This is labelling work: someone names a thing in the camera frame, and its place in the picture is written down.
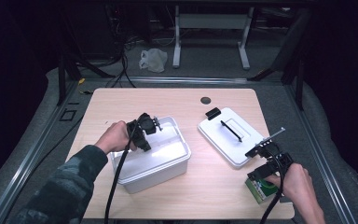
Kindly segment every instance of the gray carpet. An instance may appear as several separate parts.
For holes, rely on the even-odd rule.
[[[265,35],[264,31],[260,32],[261,36]],[[279,43],[279,40],[269,41],[265,39],[265,43]],[[136,48],[129,50],[127,56],[129,58],[128,74],[130,77],[231,77],[231,78],[245,78],[252,77],[262,68],[266,68],[272,62],[274,56],[279,50],[279,45],[267,44],[266,47],[261,48],[259,42],[250,45],[248,53],[251,62],[251,70],[243,71],[241,69],[241,62],[239,53],[234,44],[212,43],[204,46],[200,44],[183,42],[182,63],[179,69],[173,69],[169,65],[161,74],[150,73],[146,70],[140,70],[137,63],[140,59],[140,52],[142,49],[159,48],[166,50],[169,56],[172,56],[172,46],[158,47],[158,45],[139,44]],[[172,57],[169,57],[167,64],[172,63]],[[112,74],[118,74],[121,67],[119,64],[114,64],[104,67],[103,70]],[[112,83],[109,78],[97,78],[88,70],[83,70],[82,73],[87,78],[86,82],[79,87],[82,91],[93,91],[97,88],[106,87],[107,83]],[[49,119],[55,111],[59,111],[59,116],[54,120],[51,127],[51,132],[45,139],[45,144],[41,147],[43,153],[41,157],[53,149],[57,143],[64,137],[64,135],[74,126],[79,118],[85,113],[87,105],[90,101],[90,95],[80,94],[77,90],[71,89],[71,83],[68,81],[68,100],[64,105],[56,107],[58,101],[58,81],[57,70],[48,73],[49,86],[44,101],[39,106],[35,113],[32,123],[29,125],[27,132],[15,148],[7,163],[0,171],[0,199],[4,195],[11,178],[19,169],[21,163],[27,155],[30,148],[33,148],[40,137],[42,136],[45,127],[48,126]],[[268,125],[268,130],[275,133],[282,126],[287,130],[278,135],[275,141],[281,146],[284,151],[289,152],[293,159],[302,163],[310,171],[312,180],[317,192],[318,200],[325,213],[327,223],[341,223],[345,217],[337,211],[337,205],[333,200],[326,179],[322,176],[322,170],[318,166],[314,153],[312,152],[312,145],[309,134],[306,132],[300,116],[293,104],[291,95],[288,94],[290,87],[282,86],[279,82],[272,82],[279,79],[279,74],[269,77],[261,83],[248,84],[188,84],[188,83],[145,83],[136,82],[134,84],[138,88],[252,88],[256,91],[263,114]],[[125,78],[120,83],[124,88],[131,86]],[[319,104],[318,99],[314,96],[312,90],[306,86],[304,91],[304,116],[310,122],[312,130],[316,133],[316,138],[321,148],[324,150],[323,154],[328,160],[331,172],[334,174],[337,184],[342,190],[342,194],[348,203],[353,218],[344,223],[352,223],[353,220],[358,222],[358,178],[356,173],[349,167],[337,153],[334,143],[330,140],[330,133],[327,119],[324,111]],[[20,196],[16,200],[8,219],[16,214],[16,212],[29,200],[30,196],[39,189],[48,176],[61,164],[64,163],[66,155],[72,145],[76,135],[77,126],[69,132],[69,134],[60,142],[57,147],[51,152],[46,160],[41,163],[39,168],[31,175],[31,178],[26,183]],[[298,213],[295,216],[296,221],[303,223]],[[102,223],[101,219],[85,219],[84,223]],[[257,220],[233,220],[232,223],[257,223]],[[278,221],[270,220],[268,223],[293,223],[292,220]]]

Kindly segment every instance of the dark background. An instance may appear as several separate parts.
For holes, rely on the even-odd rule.
[[[57,38],[79,52],[52,6],[43,0],[0,0],[0,167],[43,98],[46,72],[58,66]],[[305,79],[324,106],[340,155],[358,172],[358,2],[322,1],[314,19]]]

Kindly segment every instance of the camouflage sleeve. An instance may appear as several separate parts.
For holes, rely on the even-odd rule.
[[[11,223],[80,223],[106,155],[86,146],[59,167]]]

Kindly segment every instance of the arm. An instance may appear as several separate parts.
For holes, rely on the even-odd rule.
[[[112,124],[94,146],[85,146],[60,166],[11,223],[80,223],[106,154],[128,144],[124,121]]]
[[[266,180],[276,186],[281,185],[281,179],[276,175],[271,175]],[[292,200],[304,220],[307,223],[325,223],[324,211],[316,199],[308,170],[293,163],[283,181],[283,194]]]

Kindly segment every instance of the black cord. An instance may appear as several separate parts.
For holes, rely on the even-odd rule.
[[[263,224],[266,222],[267,217],[269,216],[269,213],[272,211],[272,208],[275,206],[275,204],[279,201],[279,199],[282,196],[283,193],[283,180],[284,180],[284,175],[285,173],[282,171],[282,165],[281,163],[277,160],[277,158],[275,157],[275,155],[273,155],[272,153],[270,153],[267,148],[266,148],[267,153],[271,156],[271,158],[276,162],[276,164],[278,165],[278,172],[280,173],[280,177],[281,177],[281,185],[278,188],[278,191],[275,194],[274,199],[272,199],[271,203],[269,204],[267,210],[264,212],[263,217],[260,220],[260,224]]]
[[[19,191],[19,193],[16,195],[16,198],[14,199],[12,205],[10,206],[9,210],[7,211],[7,216],[11,213],[11,210],[14,207],[14,204],[16,203],[16,201],[19,199],[20,194],[22,193],[22,191],[24,190],[25,186],[27,185],[28,181],[31,179],[32,175],[34,174],[34,172],[37,170],[37,168],[39,168],[40,164],[42,164],[42,162],[48,157],[48,155],[66,138],[66,136],[68,136],[68,134],[77,126],[77,124],[80,123],[80,121],[83,119],[84,116],[82,116],[76,123],[74,126],[71,127],[71,129],[69,129],[69,131],[54,145],[54,147],[51,148],[51,150],[46,153],[46,155],[40,159],[40,161],[37,163],[37,165],[33,168],[33,170],[31,171],[31,173],[28,174],[27,178],[24,181],[24,184],[21,186],[21,189]]]
[[[135,127],[138,126],[138,122],[139,122],[139,119],[141,118],[141,116],[136,120]],[[108,197],[107,203],[106,203],[105,215],[104,215],[104,221],[103,221],[104,224],[109,223],[110,206],[112,204],[113,195],[115,194],[116,185],[117,185],[117,182],[118,182],[118,177],[120,176],[120,172],[121,172],[121,168],[123,167],[124,160],[126,160],[127,154],[129,153],[130,144],[131,144],[131,141],[132,141],[132,138],[133,138],[133,134],[135,133],[135,130],[136,130],[136,128],[134,128],[132,130],[132,132],[131,132],[129,142],[127,143],[126,147],[124,148],[124,152],[121,155],[120,162],[118,163],[118,166],[117,166],[117,169],[116,169],[116,172],[115,172],[115,178],[113,179],[112,188],[110,189],[109,197]]]

